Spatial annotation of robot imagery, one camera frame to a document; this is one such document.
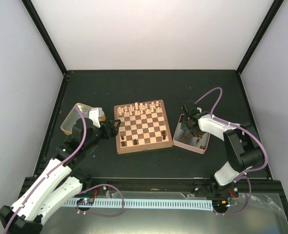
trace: black mat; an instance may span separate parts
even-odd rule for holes
[[[107,119],[113,119],[115,105],[162,99],[173,136],[182,113],[181,105],[216,86],[222,87],[224,93],[214,114],[232,122],[251,122],[233,70],[73,71],[47,156],[54,156],[57,146],[66,139],[60,125],[77,102],[102,107]],[[218,91],[202,100],[199,107],[209,111],[217,97]],[[102,140],[81,166],[88,168],[93,177],[195,178],[210,177],[225,162],[224,142],[211,136],[203,155],[176,146],[118,155],[115,139]],[[266,178],[266,172],[251,173],[250,177]]]

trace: purple cable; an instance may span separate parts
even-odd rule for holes
[[[208,91],[207,93],[205,93],[201,98],[199,98],[199,99],[195,102],[195,104],[197,104],[199,101],[201,101],[201,100],[202,100],[203,98],[205,98],[208,94],[212,93],[212,92],[215,91],[215,90],[219,90],[219,91],[220,91],[220,95],[218,96],[218,99],[216,100],[216,102],[214,103],[214,105],[213,105],[213,107],[212,107],[212,109],[211,109],[211,111],[210,111],[210,115],[211,115],[211,116],[213,115],[213,111],[214,111],[214,109],[216,108],[218,102],[220,101],[220,99],[221,99],[221,97],[222,97],[223,90],[222,90],[221,87],[215,87],[215,88],[211,89],[210,91]]]
[[[216,106],[217,106],[218,102],[220,101],[220,99],[221,99],[221,97],[222,97],[222,94],[223,94],[223,90],[222,90],[221,87],[215,87],[215,88],[211,89],[210,91],[206,92],[206,93],[205,93],[201,98],[199,98],[195,103],[197,104],[197,103],[198,103],[199,101],[201,101],[204,97],[206,97],[208,94],[210,94],[211,92],[213,92],[214,90],[217,90],[217,89],[220,90],[220,95],[218,96],[218,99],[216,100],[215,104],[213,105],[213,107],[212,107],[212,109],[211,109],[211,111],[210,111],[211,117],[214,118],[215,120],[217,120],[217,121],[220,122],[220,123],[230,125],[231,127],[234,127],[234,128],[237,128],[237,129],[243,131],[244,133],[246,133],[247,135],[249,135],[249,136],[259,145],[259,147],[260,147],[260,149],[261,149],[261,151],[262,151],[262,153],[263,153],[263,155],[264,155],[264,163],[263,163],[263,165],[262,165],[261,167],[254,168],[254,169],[248,169],[246,172],[255,172],[255,171],[259,171],[259,170],[265,168],[265,167],[267,166],[267,164],[268,164],[268,155],[267,155],[267,152],[266,152],[264,146],[262,145],[262,143],[261,143],[252,133],[250,133],[248,130],[246,130],[246,129],[244,129],[244,128],[242,128],[242,127],[240,127],[240,126],[238,126],[238,125],[236,125],[236,124],[234,124],[234,123],[225,121],[225,120],[220,119],[220,118],[218,118],[218,117],[215,117],[215,116],[213,115],[213,111],[214,111],[214,109],[216,108]]]
[[[82,114],[82,112],[76,107],[74,106],[74,109],[80,114],[81,116],[81,119],[82,119],[82,122],[83,122],[83,138],[82,138],[82,141],[81,143],[79,144],[79,146],[76,148],[76,150],[70,154],[66,159],[64,159],[61,163],[59,163],[56,167],[54,167],[52,170],[50,170],[47,175],[50,175],[54,170],[56,170],[59,166],[63,165],[66,161],[70,160],[73,156],[76,155],[76,153],[82,148],[83,144],[84,144],[84,141],[85,141],[85,138],[86,138],[86,122],[85,122],[85,119],[84,119],[84,116]],[[26,202],[28,201],[28,199],[31,197],[31,195],[35,192],[35,190],[40,186],[40,184],[46,179],[46,177],[43,177],[39,182],[38,184],[36,184],[36,186],[31,190],[31,192],[27,195],[27,197],[25,198],[25,200],[21,203],[22,205],[26,204]],[[19,213],[19,211],[21,210],[21,207],[19,207],[17,209],[17,211],[12,215],[12,217],[10,218],[10,220],[8,221],[7,225],[6,225],[6,228],[5,228],[5,231],[4,231],[4,234],[7,234],[7,231],[10,227],[10,225],[12,224],[15,216]]]
[[[122,193],[120,192],[120,190],[117,189],[115,186],[110,185],[110,184],[98,184],[98,185],[96,185],[96,186],[93,186],[93,187],[91,187],[91,188],[89,188],[89,189],[87,189],[87,190],[84,190],[84,191],[80,192],[79,194],[86,193],[86,192],[88,192],[88,191],[90,191],[90,190],[93,190],[93,189],[96,189],[96,188],[102,187],[102,186],[111,187],[111,188],[115,189],[115,190],[120,194],[121,199],[122,199],[122,207],[121,207],[120,211],[119,211],[117,214],[112,214],[112,215],[108,215],[108,214],[104,214],[104,215],[103,215],[103,214],[94,213],[94,212],[87,212],[87,211],[85,211],[85,213],[86,213],[86,214],[89,214],[89,215],[98,215],[98,216],[106,217],[106,218],[112,218],[112,217],[117,217],[117,216],[119,216],[120,214],[122,214],[122,212],[123,212],[123,210],[124,210],[124,198],[123,198],[123,195],[122,195]],[[80,211],[80,210],[79,210],[79,204],[77,205],[77,211],[78,211],[78,212],[81,212],[81,213],[84,213],[84,211]]]
[[[21,210],[21,207],[18,207],[18,209],[16,210],[16,212],[12,215],[12,217],[9,219],[6,227],[5,227],[5,231],[4,231],[4,234],[7,234],[7,231],[9,229],[9,226],[11,226],[14,218],[16,217],[16,215],[19,213],[19,211]]]
[[[251,182],[250,182],[250,180],[248,179],[248,177],[246,177],[246,176],[243,176],[243,177],[241,177],[241,178],[242,178],[242,179],[246,179],[247,182],[248,182],[248,184],[249,184],[249,198],[248,198],[247,204],[245,205],[245,207],[244,207],[242,210],[240,210],[240,211],[238,211],[238,212],[235,212],[235,213],[232,213],[232,214],[219,213],[219,212],[217,212],[217,211],[213,208],[213,211],[214,211],[217,215],[226,215],[226,216],[239,215],[239,214],[241,214],[243,211],[245,211],[245,210],[248,208],[248,206],[249,206],[249,204],[250,204],[250,201],[251,201]]]

